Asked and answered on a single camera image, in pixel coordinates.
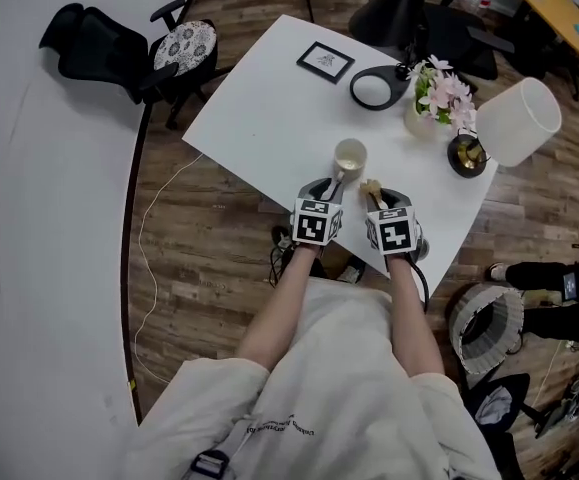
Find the floral seat cushion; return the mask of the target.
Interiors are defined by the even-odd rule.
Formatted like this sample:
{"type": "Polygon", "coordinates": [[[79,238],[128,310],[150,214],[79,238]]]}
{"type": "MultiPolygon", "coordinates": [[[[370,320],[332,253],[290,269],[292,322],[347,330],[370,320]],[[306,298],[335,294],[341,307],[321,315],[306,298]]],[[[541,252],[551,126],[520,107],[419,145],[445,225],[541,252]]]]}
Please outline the floral seat cushion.
{"type": "Polygon", "coordinates": [[[205,21],[189,21],[178,25],[158,46],[153,67],[178,65],[180,76],[197,68],[213,52],[217,43],[215,28],[205,21]]]}

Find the person's right forearm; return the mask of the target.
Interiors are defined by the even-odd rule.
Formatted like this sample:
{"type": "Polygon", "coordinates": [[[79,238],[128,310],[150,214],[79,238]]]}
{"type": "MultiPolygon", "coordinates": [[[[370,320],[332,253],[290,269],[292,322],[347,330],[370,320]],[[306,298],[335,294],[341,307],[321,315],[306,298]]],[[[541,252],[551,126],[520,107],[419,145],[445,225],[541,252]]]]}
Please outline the person's right forearm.
{"type": "Polygon", "coordinates": [[[445,374],[438,344],[428,325],[410,264],[387,256],[391,285],[391,341],[393,353],[405,372],[445,374]]]}

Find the pink flowers in cream pot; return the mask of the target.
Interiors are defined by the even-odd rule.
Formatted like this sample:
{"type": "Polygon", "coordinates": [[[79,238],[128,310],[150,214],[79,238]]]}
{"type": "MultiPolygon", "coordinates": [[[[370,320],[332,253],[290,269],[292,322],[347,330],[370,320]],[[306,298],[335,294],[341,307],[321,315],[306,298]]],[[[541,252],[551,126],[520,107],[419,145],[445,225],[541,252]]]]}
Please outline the pink flowers in cream pot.
{"type": "Polygon", "coordinates": [[[413,101],[404,123],[409,132],[424,140],[446,135],[449,130],[473,133],[476,109],[470,87],[446,60],[431,54],[408,69],[413,101]]]}

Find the black desk lamp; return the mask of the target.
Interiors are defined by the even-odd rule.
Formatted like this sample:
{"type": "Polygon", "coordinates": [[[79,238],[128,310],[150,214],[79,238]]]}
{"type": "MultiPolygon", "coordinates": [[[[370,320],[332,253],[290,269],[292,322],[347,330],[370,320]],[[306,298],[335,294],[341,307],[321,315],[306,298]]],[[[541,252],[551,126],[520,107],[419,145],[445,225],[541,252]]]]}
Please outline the black desk lamp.
{"type": "Polygon", "coordinates": [[[398,61],[364,69],[353,76],[350,92],[361,107],[381,111],[398,102],[427,56],[425,0],[370,0],[349,21],[351,37],[398,61]]]}

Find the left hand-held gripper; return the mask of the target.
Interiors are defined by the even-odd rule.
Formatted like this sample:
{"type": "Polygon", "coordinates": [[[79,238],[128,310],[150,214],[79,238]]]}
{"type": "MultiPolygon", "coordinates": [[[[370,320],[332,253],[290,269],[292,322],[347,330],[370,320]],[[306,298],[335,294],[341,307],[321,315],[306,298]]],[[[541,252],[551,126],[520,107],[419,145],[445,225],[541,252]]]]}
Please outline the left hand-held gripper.
{"type": "Polygon", "coordinates": [[[333,178],[321,178],[298,192],[292,214],[292,240],[326,246],[342,228],[344,185],[333,178]]]}

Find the person's left shoe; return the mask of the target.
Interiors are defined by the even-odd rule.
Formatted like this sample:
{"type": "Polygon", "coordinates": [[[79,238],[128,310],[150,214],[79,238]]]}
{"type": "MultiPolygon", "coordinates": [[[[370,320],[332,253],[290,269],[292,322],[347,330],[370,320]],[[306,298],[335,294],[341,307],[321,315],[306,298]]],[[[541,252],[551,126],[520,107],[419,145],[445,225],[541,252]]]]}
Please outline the person's left shoe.
{"type": "Polygon", "coordinates": [[[285,251],[292,247],[293,241],[291,232],[280,225],[276,225],[271,229],[272,242],[276,248],[285,251]]]}

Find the grey pleated basket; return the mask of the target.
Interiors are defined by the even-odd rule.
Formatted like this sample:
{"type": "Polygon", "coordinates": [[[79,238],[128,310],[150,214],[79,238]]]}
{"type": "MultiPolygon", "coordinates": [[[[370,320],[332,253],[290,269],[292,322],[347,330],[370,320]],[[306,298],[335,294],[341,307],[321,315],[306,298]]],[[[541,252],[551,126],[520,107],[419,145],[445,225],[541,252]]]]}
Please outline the grey pleated basket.
{"type": "Polygon", "coordinates": [[[468,374],[488,373],[519,342],[524,302],[518,290],[473,283],[459,292],[448,310],[452,348],[468,374]]]}

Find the grey cloth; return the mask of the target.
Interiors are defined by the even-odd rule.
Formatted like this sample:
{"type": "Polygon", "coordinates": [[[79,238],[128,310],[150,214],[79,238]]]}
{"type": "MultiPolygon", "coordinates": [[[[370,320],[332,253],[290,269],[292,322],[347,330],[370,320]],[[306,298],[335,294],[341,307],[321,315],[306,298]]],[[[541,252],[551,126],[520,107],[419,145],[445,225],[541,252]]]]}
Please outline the grey cloth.
{"type": "Polygon", "coordinates": [[[496,387],[485,396],[475,414],[480,425],[496,425],[511,411],[513,398],[504,386],[496,387]]]}

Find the person's shoe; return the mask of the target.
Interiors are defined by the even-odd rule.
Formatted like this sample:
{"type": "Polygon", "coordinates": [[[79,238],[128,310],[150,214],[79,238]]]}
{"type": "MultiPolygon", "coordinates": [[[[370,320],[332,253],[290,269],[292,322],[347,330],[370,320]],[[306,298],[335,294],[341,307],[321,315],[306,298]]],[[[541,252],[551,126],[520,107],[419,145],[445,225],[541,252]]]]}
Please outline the person's shoe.
{"type": "Polygon", "coordinates": [[[358,284],[363,277],[366,269],[366,263],[355,255],[352,255],[346,262],[342,273],[337,280],[348,283],[358,284]]]}
{"type": "Polygon", "coordinates": [[[280,225],[276,225],[271,229],[272,242],[276,248],[285,251],[292,247],[293,241],[291,232],[280,225]]]}

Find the black high-back office chair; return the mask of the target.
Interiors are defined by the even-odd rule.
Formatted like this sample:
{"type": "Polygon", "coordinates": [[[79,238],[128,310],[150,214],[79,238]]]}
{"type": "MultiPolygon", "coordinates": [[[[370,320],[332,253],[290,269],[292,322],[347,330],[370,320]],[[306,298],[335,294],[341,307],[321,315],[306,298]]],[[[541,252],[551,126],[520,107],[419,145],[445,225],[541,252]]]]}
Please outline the black high-back office chair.
{"type": "MultiPolygon", "coordinates": [[[[162,20],[168,35],[184,23],[176,21],[173,12],[185,4],[186,0],[172,1],[155,11],[150,20],[162,20]]],[[[171,108],[166,127],[174,130],[178,114],[188,98],[196,95],[203,103],[207,102],[202,86],[229,74],[233,68],[217,66],[217,39],[213,52],[197,68],[180,76],[176,75],[178,65],[175,63],[155,70],[155,53],[166,35],[149,44],[144,36],[114,21],[101,10],[71,3],[54,15],[39,46],[58,54],[58,71],[68,79],[120,86],[136,104],[167,102],[171,108]]]]}

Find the person's right shoe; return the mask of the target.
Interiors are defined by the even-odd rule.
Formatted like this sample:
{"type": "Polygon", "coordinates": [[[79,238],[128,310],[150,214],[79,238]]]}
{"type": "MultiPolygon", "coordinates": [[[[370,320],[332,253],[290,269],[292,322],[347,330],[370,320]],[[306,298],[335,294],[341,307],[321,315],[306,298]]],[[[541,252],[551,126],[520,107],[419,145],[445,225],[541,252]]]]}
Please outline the person's right shoe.
{"type": "Polygon", "coordinates": [[[366,263],[355,255],[352,255],[346,262],[342,273],[337,280],[348,283],[358,284],[363,277],[366,269],[366,263]]]}

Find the white shade brass table lamp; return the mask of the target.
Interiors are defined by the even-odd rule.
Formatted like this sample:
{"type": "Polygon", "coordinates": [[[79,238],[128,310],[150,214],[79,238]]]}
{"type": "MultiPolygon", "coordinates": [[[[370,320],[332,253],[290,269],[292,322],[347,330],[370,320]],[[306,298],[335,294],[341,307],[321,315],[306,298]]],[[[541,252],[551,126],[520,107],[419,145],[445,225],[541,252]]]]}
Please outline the white shade brass table lamp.
{"type": "Polygon", "coordinates": [[[482,174],[494,161],[515,167],[561,128],[562,115],[550,89],[527,77],[485,102],[477,111],[475,132],[460,134],[448,145],[450,166],[464,178],[482,174]]]}

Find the cream ceramic mug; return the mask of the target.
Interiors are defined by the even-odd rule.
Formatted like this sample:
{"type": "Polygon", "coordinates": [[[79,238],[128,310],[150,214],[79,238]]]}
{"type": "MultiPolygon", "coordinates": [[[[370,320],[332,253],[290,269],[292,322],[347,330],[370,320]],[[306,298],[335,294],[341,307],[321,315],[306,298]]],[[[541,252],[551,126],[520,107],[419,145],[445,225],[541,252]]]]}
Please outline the cream ceramic mug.
{"type": "Polygon", "coordinates": [[[357,179],[362,174],[366,161],[367,149],[361,141],[354,138],[340,141],[333,156],[335,179],[341,183],[357,179]]]}

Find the person's left forearm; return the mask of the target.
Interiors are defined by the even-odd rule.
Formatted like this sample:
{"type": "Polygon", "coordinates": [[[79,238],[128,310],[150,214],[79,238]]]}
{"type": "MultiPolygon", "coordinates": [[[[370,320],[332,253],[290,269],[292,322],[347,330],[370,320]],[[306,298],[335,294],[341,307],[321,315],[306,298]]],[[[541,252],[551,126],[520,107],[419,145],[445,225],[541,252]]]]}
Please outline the person's left forearm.
{"type": "Polygon", "coordinates": [[[265,307],[249,324],[235,357],[271,372],[285,356],[300,319],[310,271],[320,248],[298,245],[265,307]]]}

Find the black picture frame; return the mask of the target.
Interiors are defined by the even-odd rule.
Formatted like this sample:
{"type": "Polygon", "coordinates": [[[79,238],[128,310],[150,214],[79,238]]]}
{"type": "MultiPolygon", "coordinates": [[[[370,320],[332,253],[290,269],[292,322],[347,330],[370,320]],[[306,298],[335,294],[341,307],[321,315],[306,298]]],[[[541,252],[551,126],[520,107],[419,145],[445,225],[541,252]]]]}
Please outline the black picture frame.
{"type": "Polygon", "coordinates": [[[296,61],[299,67],[332,84],[337,84],[354,63],[352,57],[318,41],[296,61]]]}

